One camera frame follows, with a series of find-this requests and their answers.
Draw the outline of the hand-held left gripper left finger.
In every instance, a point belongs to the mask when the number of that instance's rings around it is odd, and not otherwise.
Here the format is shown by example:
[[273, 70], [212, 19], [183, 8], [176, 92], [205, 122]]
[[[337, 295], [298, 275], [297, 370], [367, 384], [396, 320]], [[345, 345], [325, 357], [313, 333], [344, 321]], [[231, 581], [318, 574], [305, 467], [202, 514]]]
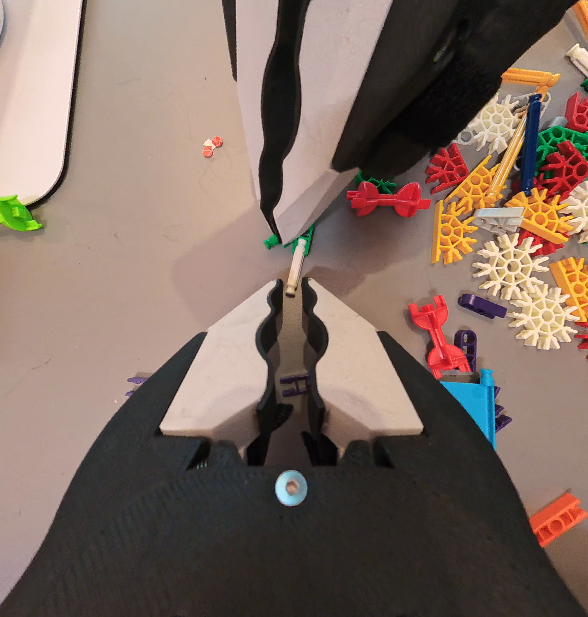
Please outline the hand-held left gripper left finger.
[[249, 465], [264, 465], [283, 417], [275, 390], [282, 306], [283, 282], [271, 280], [208, 328], [159, 425], [164, 435], [230, 441]]

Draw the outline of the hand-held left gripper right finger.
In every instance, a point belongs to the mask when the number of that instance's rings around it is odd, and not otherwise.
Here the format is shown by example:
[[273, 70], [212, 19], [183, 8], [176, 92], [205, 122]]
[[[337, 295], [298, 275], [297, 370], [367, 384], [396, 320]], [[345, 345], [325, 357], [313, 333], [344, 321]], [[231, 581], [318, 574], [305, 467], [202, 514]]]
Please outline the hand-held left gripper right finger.
[[312, 465], [335, 465], [350, 443], [417, 436], [423, 424], [379, 331], [311, 278], [301, 283], [309, 364], [303, 442]]

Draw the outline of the lime green toy spool piece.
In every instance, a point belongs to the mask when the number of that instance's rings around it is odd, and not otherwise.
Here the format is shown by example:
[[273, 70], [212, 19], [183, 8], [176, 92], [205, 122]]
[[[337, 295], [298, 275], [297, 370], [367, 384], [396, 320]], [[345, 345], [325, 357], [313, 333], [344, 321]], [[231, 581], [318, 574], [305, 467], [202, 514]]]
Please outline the lime green toy spool piece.
[[0, 225], [20, 232], [42, 228], [42, 224], [33, 219], [17, 195], [0, 197]]

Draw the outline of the pile of colourful toy connectors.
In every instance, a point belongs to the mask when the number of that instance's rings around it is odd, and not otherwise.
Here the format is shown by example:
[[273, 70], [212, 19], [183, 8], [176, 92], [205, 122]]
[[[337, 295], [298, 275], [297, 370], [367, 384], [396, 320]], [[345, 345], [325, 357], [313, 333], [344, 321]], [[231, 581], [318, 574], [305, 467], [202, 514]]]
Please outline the pile of colourful toy connectors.
[[543, 126], [547, 91], [494, 96], [427, 168], [432, 264], [475, 254], [478, 296], [542, 351], [588, 349], [588, 95]]

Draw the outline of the orange toy brick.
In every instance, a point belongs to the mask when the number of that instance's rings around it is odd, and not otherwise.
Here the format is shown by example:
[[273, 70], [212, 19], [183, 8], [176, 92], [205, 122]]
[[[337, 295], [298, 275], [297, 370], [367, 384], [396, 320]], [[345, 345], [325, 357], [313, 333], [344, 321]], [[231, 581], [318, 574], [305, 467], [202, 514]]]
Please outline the orange toy brick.
[[566, 492], [531, 516], [529, 522], [539, 546], [545, 548], [587, 518], [588, 512], [581, 507], [581, 501]]

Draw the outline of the white stand base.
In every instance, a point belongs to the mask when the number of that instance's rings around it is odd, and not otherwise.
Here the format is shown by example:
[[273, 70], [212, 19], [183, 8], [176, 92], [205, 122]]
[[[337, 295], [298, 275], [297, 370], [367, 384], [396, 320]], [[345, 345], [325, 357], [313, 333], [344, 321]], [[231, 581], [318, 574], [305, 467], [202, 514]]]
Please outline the white stand base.
[[85, 1], [0, 1], [0, 197], [49, 197], [67, 172]]

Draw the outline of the red toy spool piece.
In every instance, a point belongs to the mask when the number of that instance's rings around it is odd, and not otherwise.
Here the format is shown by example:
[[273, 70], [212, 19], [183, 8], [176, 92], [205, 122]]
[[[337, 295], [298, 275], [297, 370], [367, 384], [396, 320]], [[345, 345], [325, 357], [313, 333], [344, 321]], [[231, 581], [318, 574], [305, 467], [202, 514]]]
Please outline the red toy spool piece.
[[470, 365], [464, 352], [447, 342], [442, 326], [449, 311], [442, 295], [433, 298], [433, 304], [418, 307], [416, 303], [409, 304], [409, 312], [413, 323], [429, 332], [433, 349], [427, 356], [427, 364], [433, 377], [440, 380], [443, 371], [458, 369], [462, 373], [470, 372]]
[[422, 198], [418, 183], [409, 183], [395, 194], [381, 194], [370, 182], [361, 182], [358, 189], [348, 191], [346, 198], [358, 217], [365, 217], [379, 206], [391, 207], [401, 217], [411, 218], [420, 210], [430, 208], [430, 200]]

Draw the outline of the cyan toy panel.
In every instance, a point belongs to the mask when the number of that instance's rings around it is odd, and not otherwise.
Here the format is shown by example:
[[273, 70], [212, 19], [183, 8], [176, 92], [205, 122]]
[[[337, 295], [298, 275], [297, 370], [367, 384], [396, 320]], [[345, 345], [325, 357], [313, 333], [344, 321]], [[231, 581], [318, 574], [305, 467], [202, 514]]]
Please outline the cyan toy panel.
[[495, 449], [496, 410], [493, 371], [482, 369], [479, 383], [440, 381], [440, 384], [468, 412]]

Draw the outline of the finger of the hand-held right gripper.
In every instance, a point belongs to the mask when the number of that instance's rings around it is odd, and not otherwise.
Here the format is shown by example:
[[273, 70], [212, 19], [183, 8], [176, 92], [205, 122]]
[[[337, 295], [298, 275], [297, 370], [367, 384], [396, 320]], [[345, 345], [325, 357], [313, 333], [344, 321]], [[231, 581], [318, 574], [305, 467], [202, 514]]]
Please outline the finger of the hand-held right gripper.
[[278, 1], [236, 1], [236, 87], [258, 202], [259, 162], [264, 148], [261, 97], [275, 42], [278, 6]]
[[352, 179], [333, 169], [337, 145], [391, 1], [311, 1], [298, 50], [298, 126], [282, 163], [273, 210], [286, 244], [301, 235]]

